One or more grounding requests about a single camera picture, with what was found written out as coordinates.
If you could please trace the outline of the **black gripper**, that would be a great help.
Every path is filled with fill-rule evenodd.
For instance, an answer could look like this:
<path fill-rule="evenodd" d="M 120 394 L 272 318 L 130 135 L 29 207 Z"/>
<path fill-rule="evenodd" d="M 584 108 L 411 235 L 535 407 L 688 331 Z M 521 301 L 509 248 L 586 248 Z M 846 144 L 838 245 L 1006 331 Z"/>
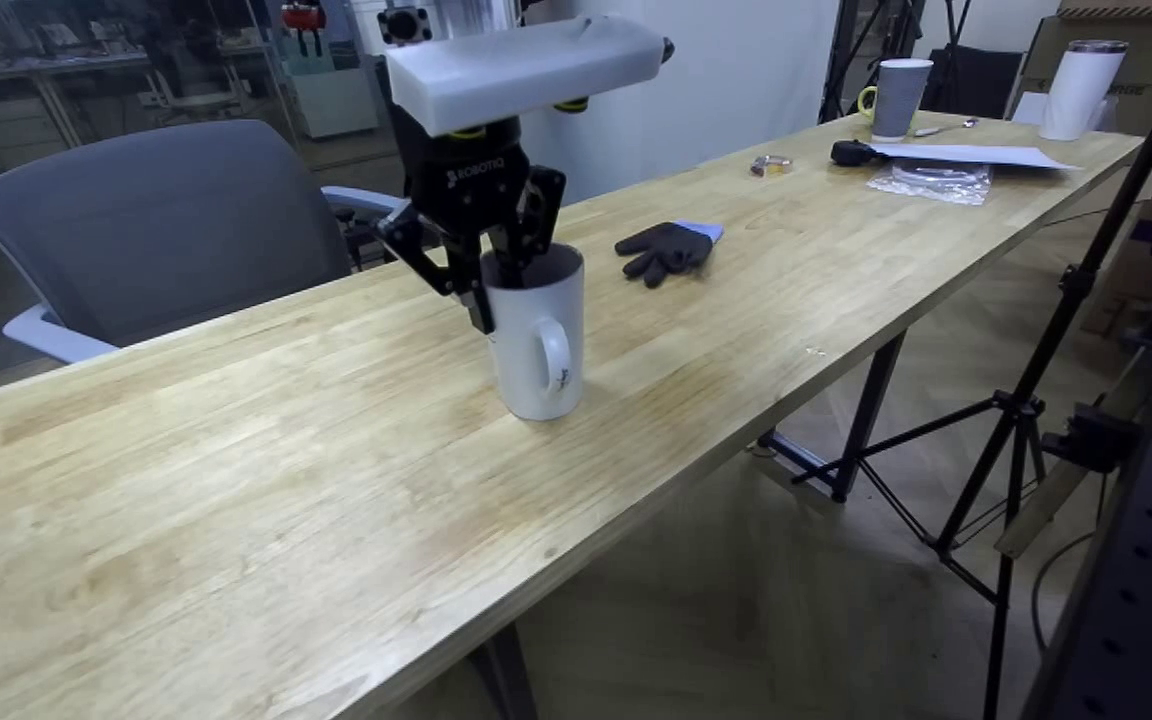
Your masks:
<path fill-rule="evenodd" d="M 479 240 L 502 251 L 502 282 L 521 290 L 527 265 L 553 245 L 567 176 L 527 163 L 516 121 L 432 135 L 394 111 L 393 128 L 407 206 L 381 219 L 381 240 L 435 298 L 455 298 L 477 331 L 490 335 Z"/>

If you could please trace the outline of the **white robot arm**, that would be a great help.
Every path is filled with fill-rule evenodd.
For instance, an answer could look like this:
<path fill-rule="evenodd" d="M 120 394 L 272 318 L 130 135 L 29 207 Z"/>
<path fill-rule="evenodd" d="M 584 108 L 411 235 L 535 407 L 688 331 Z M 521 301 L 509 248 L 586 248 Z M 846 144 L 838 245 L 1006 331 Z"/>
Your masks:
<path fill-rule="evenodd" d="M 650 79 L 676 43 L 624 17 L 575 17 L 385 56 L 407 206 L 385 245 L 479 331 L 497 330 L 479 240 L 509 282 L 553 248 L 567 176 L 533 163 L 521 118 Z"/>

